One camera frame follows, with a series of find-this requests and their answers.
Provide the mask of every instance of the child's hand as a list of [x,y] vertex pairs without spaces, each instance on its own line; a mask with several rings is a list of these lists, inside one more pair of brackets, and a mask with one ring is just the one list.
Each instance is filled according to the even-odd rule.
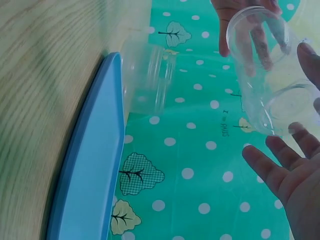
[[[320,57],[305,43],[299,45],[297,53],[306,76],[320,89]],[[320,113],[319,98],[313,105]],[[275,136],[268,136],[266,145],[282,167],[254,146],[244,148],[242,155],[282,202],[294,239],[319,240],[320,142],[299,123],[293,123],[289,128],[297,131],[292,136],[306,158]]]

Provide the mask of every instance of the hand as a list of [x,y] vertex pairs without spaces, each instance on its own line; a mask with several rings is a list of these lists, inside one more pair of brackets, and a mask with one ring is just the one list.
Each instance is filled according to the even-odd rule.
[[[297,49],[301,67],[309,80],[320,89],[320,57],[306,43]],[[320,101],[314,102],[319,112]],[[256,149],[247,146],[242,155],[282,202],[295,240],[320,239],[320,142],[299,123],[293,134],[305,157],[299,156],[279,137],[268,136],[266,145],[282,167]]]
[[[227,27],[231,18],[241,9],[261,5],[275,14],[281,14],[278,0],[211,0],[220,21],[219,52],[223,57],[228,56],[229,49],[226,40]],[[260,37],[265,42],[265,35]]]

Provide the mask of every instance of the blue tray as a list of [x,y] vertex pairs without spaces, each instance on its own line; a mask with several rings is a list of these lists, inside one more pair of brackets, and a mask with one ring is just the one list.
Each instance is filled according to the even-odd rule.
[[106,240],[124,146],[121,57],[104,59],[60,173],[47,240]]

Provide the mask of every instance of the finger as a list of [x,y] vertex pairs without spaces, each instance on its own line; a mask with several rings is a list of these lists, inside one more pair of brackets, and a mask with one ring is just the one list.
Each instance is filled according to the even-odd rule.
[[256,70],[254,68],[252,43],[248,31],[237,28],[235,30],[235,44],[243,58],[246,74],[250,77],[254,77],[256,75]]
[[262,178],[274,195],[279,197],[279,187],[289,171],[275,164],[254,146],[247,146],[242,156],[249,166]]
[[223,57],[227,57],[229,55],[229,48],[226,40],[228,24],[228,19],[220,19],[219,52]]
[[289,171],[292,171],[306,162],[306,159],[301,158],[298,153],[278,136],[268,136],[265,140],[265,144],[279,160],[280,164]]
[[316,110],[316,112],[320,115],[320,97],[314,100],[313,107]]
[[270,59],[267,38],[261,23],[258,23],[250,33],[260,62],[266,71],[271,70],[273,63]]
[[260,4],[275,14],[282,14],[282,10],[278,5],[277,0],[261,0]]
[[313,156],[320,153],[320,142],[300,123],[292,123],[289,128],[295,129],[295,133],[292,135],[292,137],[299,145],[306,158],[311,159]]
[[297,54],[305,75],[320,90],[320,56],[304,42],[299,44]]
[[286,43],[286,33],[285,33],[285,23],[277,18],[266,17],[265,19],[271,33],[273,34],[275,40],[278,42],[281,51],[284,54],[289,54],[291,47]]

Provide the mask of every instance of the white polka dot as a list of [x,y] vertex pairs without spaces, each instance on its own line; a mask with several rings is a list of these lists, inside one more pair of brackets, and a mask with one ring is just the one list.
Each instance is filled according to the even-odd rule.
[[165,140],[164,140],[164,144],[171,147],[173,145],[176,144],[176,140],[173,138],[173,137],[167,137]]
[[132,232],[126,231],[121,235],[121,240],[136,240],[136,236]]
[[232,94],[234,91],[232,91],[231,89],[227,88],[224,90],[227,94]]
[[210,36],[210,34],[209,34],[209,32],[204,31],[204,32],[201,34],[201,36],[202,36],[204,39],[207,39],[207,38]]
[[155,32],[155,28],[153,27],[153,26],[150,26],[149,28],[148,28],[148,33],[149,34],[153,34]]
[[229,234],[223,234],[223,235],[220,237],[220,240],[232,240],[232,236],[229,235]]
[[249,212],[249,210],[250,210],[250,204],[247,203],[247,202],[241,203],[241,205],[240,205],[240,210],[241,210],[241,212],[243,212],[243,213]]
[[160,118],[158,116],[152,116],[149,119],[149,123],[151,123],[152,125],[158,124],[159,121],[160,121]]
[[193,123],[193,122],[188,122],[187,124],[186,124],[186,127],[188,128],[188,129],[196,129],[196,125]]
[[210,212],[210,205],[208,203],[201,203],[198,210],[201,214],[208,214]]
[[139,96],[138,97],[138,101],[139,102],[145,102],[147,100],[147,98],[145,96]]
[[205,146],[209,150],[215,150],[217,148],[217,144],[214,141],[207,141]]
[[191,18],[192,18],[193,20],[199,20],[199,19],[200,19],[200,17],[199,17],[198,15],[193,15]]
[[183,103],[185,101],[185,99],[183,97],[177,97],[174,101],[176,103]]
[[224,70],[228,70],[229,68],[230,68],[229,65],[223,65],[223,66],[222,66],[222,69],[224,69]]
[[274,206],[276,209],[281,209],[283,207],[283,205],[279,199],[274,202]]
[[185,240],[185,239],[182,236],[174,236],[172,240]]
[[210,102],[210,107],[211,107],[212,109],[217,109],[217,108],[219,108],[219,102],[218,102],[217,100],[212,100],[212,101]]
[[231,171],[226,171],[223,174],[222,179],[224,182],[229,183],[232,181],[232,179],[234,179],[234,174]]
[[129,143],[131,143],[133,140],[134,140],[134,137],[131,136],[131,135],[125,135],[125,136],[124,136],[124,143],[125,143],[125,144],[129,144]]
[[184,179],[192,179],[194,176],[194,170],[192,168],[185,168],[182,170],[181,175]]
[[202,64],[205,63],[205,61],[203,61],[203,60],[197,60],[195,63],[196,63],[197,65],[202,65]]
[[292,3],[288,3],[288,4],[286,5],[286,8],[287,8],[288,10],[294,10],[294,9],[295,9],[295,5],[293,5]]
[[259,176],[256,176],[256,180],[257,180],[257,182],[260,183],[260,184],[263,184],[263,183],[264,183],[264,181],[262,180],[262,178],[259,177]]
[[114,205],[116,205],[116,202],[118,202],[118,199],[117,199],[116,196],[113,196],[113,199],[112,199],[112,207],[113,207]]
[[269,229],[263,229],[261,232],[261,237],[263,239],[268,239],[271,236],[271,231]]
[[193,85],[193,88],[194,88],[195,90],[202,90],[202,86],[201,86],[201,84],[199,84],[199,83],[196,83],[195,85]]
[[152,209],[157,212],[162,211],[163,209],[165,209],[165,207],[166,207],[166,204],[162,200],[156,200],[152,203]]

